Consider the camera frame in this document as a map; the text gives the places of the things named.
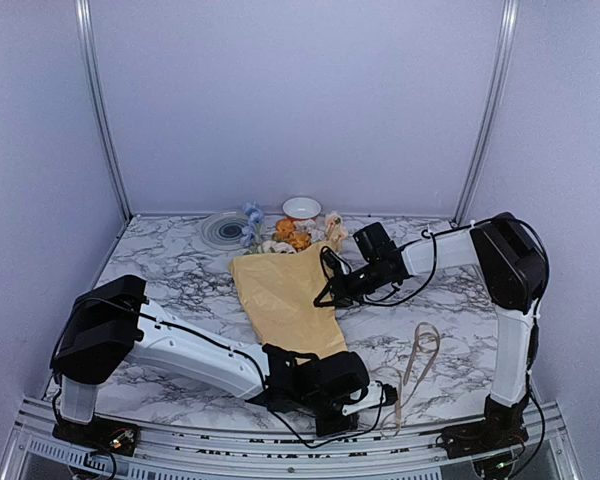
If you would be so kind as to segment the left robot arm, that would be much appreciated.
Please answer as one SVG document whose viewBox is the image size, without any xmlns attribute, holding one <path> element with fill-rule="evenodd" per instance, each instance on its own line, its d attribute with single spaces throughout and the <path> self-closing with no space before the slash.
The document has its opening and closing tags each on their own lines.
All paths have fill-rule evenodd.
<svg viewBox="0 0 600 480">
<path fill-rule="evenodd" d="M 200 381 L 276 416 L 306 413 L 319 437 L 349 432 L 360 412 L 396 399 L 393 387 L 371 380 L 354 352 L 321 358 L 230 340 L 169 314 L 145 289 L 145 280 L 125 275 L 77 297 L 54 347 L 59 416 L 86 445 L 106 436 L 95 414 L 98 390 L 123 362 Z"/>
</svg>

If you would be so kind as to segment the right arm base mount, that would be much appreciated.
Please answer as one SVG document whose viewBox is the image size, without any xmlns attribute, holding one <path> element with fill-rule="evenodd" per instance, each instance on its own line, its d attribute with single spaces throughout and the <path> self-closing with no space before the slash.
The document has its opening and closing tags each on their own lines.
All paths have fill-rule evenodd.
<svg viewBox="0 0 600 480">
<path fill-rule="evenodd" d="M 529 435 L 523 426 L 523 413 L 529 398 L 525 394 L 507 407 L 488 396 L 483 420 L 443 428 L 436 445 L 449 459 L 455 459 L 525 443 Z"/>
</svg>

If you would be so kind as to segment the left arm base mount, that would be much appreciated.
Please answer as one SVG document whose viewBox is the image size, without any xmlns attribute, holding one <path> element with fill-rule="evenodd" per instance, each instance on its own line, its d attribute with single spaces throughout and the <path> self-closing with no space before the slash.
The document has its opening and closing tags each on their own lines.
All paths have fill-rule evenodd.
<svg viewBox="0 0 600 480">
<path fill-rule="evenodd" d="M 56 439 L 128 457 L 135 452 L 139 433 L 140 428 L 135 424 L 99 416 L 86 425 L 60 419 L 52 431 Z"/>
</svg>

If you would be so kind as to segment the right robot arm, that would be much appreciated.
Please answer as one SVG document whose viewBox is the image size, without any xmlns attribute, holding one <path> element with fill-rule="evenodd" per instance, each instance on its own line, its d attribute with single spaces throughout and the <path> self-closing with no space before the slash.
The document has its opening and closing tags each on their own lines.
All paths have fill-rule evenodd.
<svg viewBox="0 0 600 480">
<path fill-rule="evenodd" d="M 530 376 L 539 342 L 539 314 L 550 265 L 535 230 L 509 212 L 470 225 L 438 233 L 402 246 L 375 222 L 358 230 L 353 240 L 366 264 L 352 269 L 328 247 L 321 249 L 320 264 L 327 278 L 315 297 L 317 308 L 360 305 L 393 308 L 399 300 L 387 294 L 380 300 L 370 294 L 391 286 L 398 289 L 410 278 L 434 275 L 449 268 L 475 267 L 495 309 L 497 354 L 495 376 L 485 400 L 485 419 L 475 438 L 495 448 L 514 431 L 531 398 Z"/>
</svg>

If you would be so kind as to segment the orange wrapping paper sheet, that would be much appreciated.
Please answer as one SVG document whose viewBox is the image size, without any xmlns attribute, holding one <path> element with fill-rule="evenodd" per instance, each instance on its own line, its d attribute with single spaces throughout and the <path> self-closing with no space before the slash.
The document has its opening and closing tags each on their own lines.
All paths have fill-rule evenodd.
<svg viewBox="0 0 600 480">
<path fill-rule="evenodd" d="M 313 304 L 327 280 L 319 242 L 295 254 L 236 257 L 229 263 L 238 297 L 261 344 L 320 358 L 345 351 L 344 335 L 332 307 Z"/>
</svg>

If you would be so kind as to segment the blue fake flower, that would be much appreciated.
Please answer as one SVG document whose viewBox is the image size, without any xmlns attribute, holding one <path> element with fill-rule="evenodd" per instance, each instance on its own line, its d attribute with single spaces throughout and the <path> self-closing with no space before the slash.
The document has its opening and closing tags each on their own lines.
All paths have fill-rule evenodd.
<svg viewBox="0 0 600 480">
<path fill-rule="evenodd" d="M 264 223 L 264 212 L 257 202 L 247 202 L 243 206 L 247 224 L 242 228 L 240 244 L 254 250 L 261 243 L 261 230 Z"/>
</svg>

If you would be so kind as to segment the pink fake flower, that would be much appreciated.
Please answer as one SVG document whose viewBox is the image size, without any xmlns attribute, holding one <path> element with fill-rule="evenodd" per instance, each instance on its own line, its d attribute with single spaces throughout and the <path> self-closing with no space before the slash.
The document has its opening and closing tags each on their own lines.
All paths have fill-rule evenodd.
<svg viewBox="0 0 600 480">
<path fill-rule="evenodd" d="M 286 242 L 266 240 L 257 247 L 257 252 L 261 254 L 295 254 L 296 249 Z"/>
<path fill-rule="evenodd" d="M 331 212 L 325 217 L 325 227 L 325 239 L 336 252 L 340 252 L 344 240 L 349 236 L 342 216 L 336 211 Z"/>
</svg>

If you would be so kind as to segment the orange fake flower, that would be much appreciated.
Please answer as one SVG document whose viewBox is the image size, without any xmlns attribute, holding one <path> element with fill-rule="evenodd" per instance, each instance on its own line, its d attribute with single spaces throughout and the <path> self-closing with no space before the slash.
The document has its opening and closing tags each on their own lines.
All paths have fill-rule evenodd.
<svg viewBox="0 0 600 480">
<path fill-rule="evenodd" d="M 294 236 L 294 221 L 286 219 L 281 219 L 276 223 L 276 231 L 273 234 L 273 239 L 278 242 L 286 242 L 292 245 L 296 252 L 300 252 L 306 250 L 311 245 L 303 245 L 298 237 Z"/>
</svg>

